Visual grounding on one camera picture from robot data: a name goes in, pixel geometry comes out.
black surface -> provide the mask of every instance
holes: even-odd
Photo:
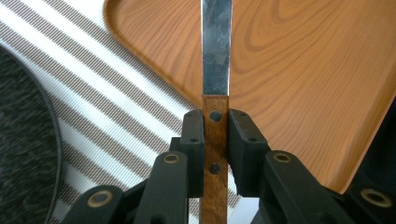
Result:
[[[50,100],[28,69],[0,48],[0,223],[50,219],[61,157]]]

brown tray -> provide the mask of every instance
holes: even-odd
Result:
[[[121,44],[200,105],[200,1],[106,0]],[[234,0],[230,107],[346,190],[396,87],[396,1]]]

metal blade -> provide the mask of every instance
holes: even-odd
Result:
[[[233,0],[202,0],[204,95],[228,95]]]

striped cloth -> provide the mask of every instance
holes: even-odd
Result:
[[[64,182],[52,222],[87,189],[123,190],[149,177],[194,107],[104,26],[104,0],[0,0],[0,45],[35,74],[57,113]],[[229,214],[237,197],[229,177]],[[198,223],[191,200],[190,223]]]

wooden surface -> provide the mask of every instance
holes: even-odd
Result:
[[[227,223],[228,196],[228,96],[204,95],[202,113],[204,116],[205,165],[204,197],[200,200],[200,223]],[[221,117],[213,120],[211,112]],[[211,173],[211,165],[219,166],[219,173]]]
[[[200,1],[106,0],[127,49],[200,106]],[[234,0],[230,107],[343,192],[396,87],[396,1]]]

